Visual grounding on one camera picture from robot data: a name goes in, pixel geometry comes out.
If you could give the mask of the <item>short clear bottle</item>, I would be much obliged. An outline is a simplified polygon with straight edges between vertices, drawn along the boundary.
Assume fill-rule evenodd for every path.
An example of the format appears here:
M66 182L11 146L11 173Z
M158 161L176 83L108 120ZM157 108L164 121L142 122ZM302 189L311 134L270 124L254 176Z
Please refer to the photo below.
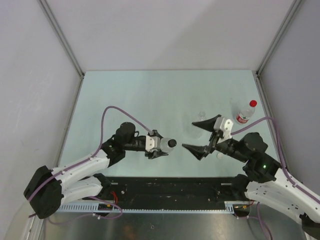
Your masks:
M170 153L175 147L170 148L168 147L168 140L170 140L171 138L162 138L160 140L160 150L164 153Z

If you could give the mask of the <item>black bottle cap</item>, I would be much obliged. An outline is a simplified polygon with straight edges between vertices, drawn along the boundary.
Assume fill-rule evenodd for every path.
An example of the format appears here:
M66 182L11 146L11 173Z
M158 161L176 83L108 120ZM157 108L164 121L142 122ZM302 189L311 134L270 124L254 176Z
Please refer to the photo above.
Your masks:
M170 140L168 140L167 145L170 148L174 148L177 145L177 141L175 139L171 138Z

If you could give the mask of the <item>clear bottle red label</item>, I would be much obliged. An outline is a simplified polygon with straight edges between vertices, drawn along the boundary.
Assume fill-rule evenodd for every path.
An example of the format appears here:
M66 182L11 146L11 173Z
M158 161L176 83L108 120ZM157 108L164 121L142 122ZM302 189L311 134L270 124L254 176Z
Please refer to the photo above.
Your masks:
M254 115L256 107L251 107L250 103L240 109L235 119L240 124L246 124Z

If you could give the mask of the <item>red bottle cap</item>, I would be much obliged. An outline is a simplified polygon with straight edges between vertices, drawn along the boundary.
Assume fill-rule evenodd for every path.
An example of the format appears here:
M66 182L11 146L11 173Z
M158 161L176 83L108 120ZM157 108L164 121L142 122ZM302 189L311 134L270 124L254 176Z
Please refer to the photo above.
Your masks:
M258 103L257 103L256 100L251 100L250 103L249 103L249 105L250 105L252 108L256 107L257 104L258 104Z

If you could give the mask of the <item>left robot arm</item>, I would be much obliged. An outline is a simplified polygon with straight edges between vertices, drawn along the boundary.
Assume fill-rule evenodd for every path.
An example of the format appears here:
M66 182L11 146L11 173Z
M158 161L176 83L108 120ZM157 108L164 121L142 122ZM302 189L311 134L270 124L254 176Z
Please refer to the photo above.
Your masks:
M157 130L140 135L136 126L124 122L96 152L63 167L39 167L23 192L39 219L53 215L61 205L89 198L105 200L111 183L99 171L123 160L127 151L143 152L150 160L167 156L177 145L173 138L162 137Z

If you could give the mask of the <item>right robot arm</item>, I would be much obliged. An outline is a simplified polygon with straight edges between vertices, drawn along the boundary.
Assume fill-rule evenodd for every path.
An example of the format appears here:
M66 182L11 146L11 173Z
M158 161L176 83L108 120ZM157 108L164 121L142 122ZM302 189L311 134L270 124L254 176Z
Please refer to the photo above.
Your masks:
M266 153L268 145L259 133L247 133L237 141L233 139L233 121L221 115L193 125L211 133L208 145L183 144L198 160L218 151L245 164L245 174L238 174L231 182L230 194L235 200L266 205L301 225L309 236L320 238L319 195L294 178L283 161Z

